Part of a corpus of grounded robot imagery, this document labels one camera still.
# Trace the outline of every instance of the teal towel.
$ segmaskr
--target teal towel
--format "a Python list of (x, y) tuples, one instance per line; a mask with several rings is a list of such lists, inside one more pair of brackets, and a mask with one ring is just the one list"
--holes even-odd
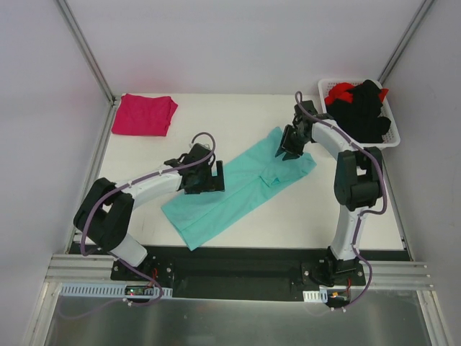
[(193, 250), (239, 218), (301, 179), (315, 167), (310, 154), (297, 160), (274, 157), (282, 130), (270, 134), (224, 166), (225, 192), (179, 195), (162, 207), (166, 217)]

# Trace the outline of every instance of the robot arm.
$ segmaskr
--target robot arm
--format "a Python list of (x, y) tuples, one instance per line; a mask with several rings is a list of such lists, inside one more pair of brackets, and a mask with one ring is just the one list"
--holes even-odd
[[(311, 116), (306, 116), (300, 106)], [(285, 153), (284, 160), (297, 159), (303, 155), (304, 145), (315, 141), (337, 160), (334, 193), (341, 206), (336, 235), (328, 247), (325, 261), (313, 268), (310, 275), (316, 283), (331, 287), (360, 269), (357, 254), (367, 216), (364, 212), (382, 197), (382, 187), (370, 157), (333, 129), (337, 126), (336, 121), (328, 114), (319, 115), (312, 101), (300, 102), (300, 106), (295, 106), (295, 119), (292, 125), (285, 127), (276, 156)], [(375, 147), (365, 150), (382, 169), (380, 150)]]
[(127, 185), (123, 191), (117, 191), (100, 205), (93, 215), (88, 237), (102, 249), (133, 267), (139, 267), (147, 256), (147, 250), (127, 233), (131, 213), (140, 205), (166, 193), (184, 190), (186, 194), (201, 192), (224, 191), (223, 162), (216, 162), (217, 175), (212, 175), (212, 161), (205, 160), (211, 150), (195, 144), (188, 154), (182, 154), (179, 159), (171, 159), (164, 165), (147, 174), (149, 178), (135, 183), (133, 181), (110, 182), (106, 178), (94, 182), (86, 195), (79, 211), (73, 219), (75, 227), (84, 230), (92, 208), (108, 192)]

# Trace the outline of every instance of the plastic basket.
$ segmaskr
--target plastic basket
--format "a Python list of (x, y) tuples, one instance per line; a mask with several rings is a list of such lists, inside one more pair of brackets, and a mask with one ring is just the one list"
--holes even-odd
[[(375, 81), (373, 79), (370, 79), (370, 80), (374, 81), (374, 83), (378, 85), (380, 89), (382, 89), (382, 85), (380, 82)], [(350, 83), (356, 86), (356, 85), (363, 83), (364, 79), (321, 79), (318, 82), (318, 92), (320, 94), (322, 111), (324, 113), (326, 113), (325, 97), (328, 96), (329, 91), (333, 89), (335, 85), (339, 83), (344, 83), (344, 82)], [(360, 145), (376, 146), (377, 148), (389, 148), (393, 146), (398, 146), (398, 144), (400, 143), (400, 136), (398, 134), (397, 125), (395, 124), (394, 117), (392, 115), (392, 112), (390, 111), (389, 102), (387, 98), (384, 99), (384, 102), (382, 103), (380, 116), (388, 117), (391, 121), (389, 131), (382, 137), (382, 139), (384, 140), (384, 143), (360, 143)]]

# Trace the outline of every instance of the black cloth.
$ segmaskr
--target black cloth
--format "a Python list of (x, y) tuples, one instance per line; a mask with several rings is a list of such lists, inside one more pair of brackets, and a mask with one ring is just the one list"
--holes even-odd
[(352, 103), (336, 99), (326, 111), (353, 139), (360, 143), (382, 143), (382, 136), (390, 128), (390, 120), (380, 117), (381, 89), (370, 80), (348, 90)]

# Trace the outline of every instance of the pile of clothes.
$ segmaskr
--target pile of clothes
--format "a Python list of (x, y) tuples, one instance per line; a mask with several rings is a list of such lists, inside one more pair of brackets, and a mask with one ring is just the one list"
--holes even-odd
[(357, 86), (340, 83), (325, 98), (326, 111), (356, 141), (382, 143), (390, 128), (390, 119), (380, 117), (388, 91), (370, 80)]

